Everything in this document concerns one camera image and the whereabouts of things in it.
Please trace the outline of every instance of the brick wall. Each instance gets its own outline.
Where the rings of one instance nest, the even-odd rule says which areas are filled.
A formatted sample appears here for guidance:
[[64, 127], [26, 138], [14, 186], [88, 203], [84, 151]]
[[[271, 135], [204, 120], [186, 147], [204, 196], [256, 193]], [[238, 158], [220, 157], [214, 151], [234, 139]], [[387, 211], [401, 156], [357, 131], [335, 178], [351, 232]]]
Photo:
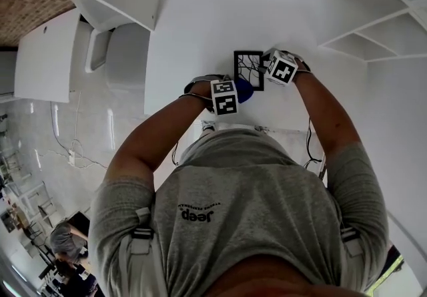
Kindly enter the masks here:
[[70, 0], [0, 0], [0, 47], [17, 47], [22, 36], [72, 8]]

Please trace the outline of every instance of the jeep logo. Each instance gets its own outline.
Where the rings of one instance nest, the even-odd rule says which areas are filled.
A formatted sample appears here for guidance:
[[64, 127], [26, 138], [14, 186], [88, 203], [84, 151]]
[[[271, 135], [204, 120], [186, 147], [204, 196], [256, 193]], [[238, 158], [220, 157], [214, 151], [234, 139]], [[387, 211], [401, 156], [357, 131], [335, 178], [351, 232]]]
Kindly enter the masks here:
[[189, 221], [200, 221], [200, 222], [207, 221], [207, 222], [211, 222], [211, 215], [213, 213], [214, 212], [211, 210], [207, 214], [200, 213], [200, 214], [196, 215], [194, 213], [190, 213], [189, 210], [188, 210], [188, 208], [187, 208], [186, 210], [182, 211], [181, 216], [182, 216], [183, 219], [189, 220]]

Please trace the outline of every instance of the blue object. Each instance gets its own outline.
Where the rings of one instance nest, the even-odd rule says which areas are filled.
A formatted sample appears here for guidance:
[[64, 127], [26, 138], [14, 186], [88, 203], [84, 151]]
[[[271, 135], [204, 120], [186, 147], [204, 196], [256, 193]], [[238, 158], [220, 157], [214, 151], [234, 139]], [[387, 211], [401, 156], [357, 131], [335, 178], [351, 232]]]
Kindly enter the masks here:
[[243, 80], [242, 78], [239, 77], [234, 83], [238, 91], [239, 103], [243, 103], [249, 100], [249, 98], [254, 94], [254, 88], [246, 80]]

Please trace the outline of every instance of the white desk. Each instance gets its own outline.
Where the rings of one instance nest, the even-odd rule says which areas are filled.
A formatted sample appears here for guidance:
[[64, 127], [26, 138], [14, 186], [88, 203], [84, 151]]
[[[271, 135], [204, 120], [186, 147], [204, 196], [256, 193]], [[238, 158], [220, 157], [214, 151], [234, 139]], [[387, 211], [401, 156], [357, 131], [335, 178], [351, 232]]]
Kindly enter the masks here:
[[[195, 76], [234, 70], [235, 50], [273, 46], [303, 56], [343, 103], [358, 113], [366, 64], [317, 47], [309, 23], [320, 0], [163, 0], [151, 34], [144, 113], [154, 114], [183, 93]], [[215, 116], [203, 112], [201, 119]], [[306, 130], [308, 115], [295, 86], [269, 81], [265, 90], [240, 105], [228, 123]]]

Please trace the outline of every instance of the black and white marker cube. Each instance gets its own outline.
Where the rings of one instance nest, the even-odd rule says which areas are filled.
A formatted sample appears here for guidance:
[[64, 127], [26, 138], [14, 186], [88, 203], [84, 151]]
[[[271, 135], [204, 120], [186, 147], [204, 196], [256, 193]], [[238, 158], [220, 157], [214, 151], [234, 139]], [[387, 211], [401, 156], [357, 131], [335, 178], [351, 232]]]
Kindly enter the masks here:
[[294, 56], [275, 50], [271, 56], [266, 77], [279, 85], [289, 85], [298, 69]]
[[234, 81], [211, 81], [211, 93], [216, 115], [238, 112], [238, 91]]

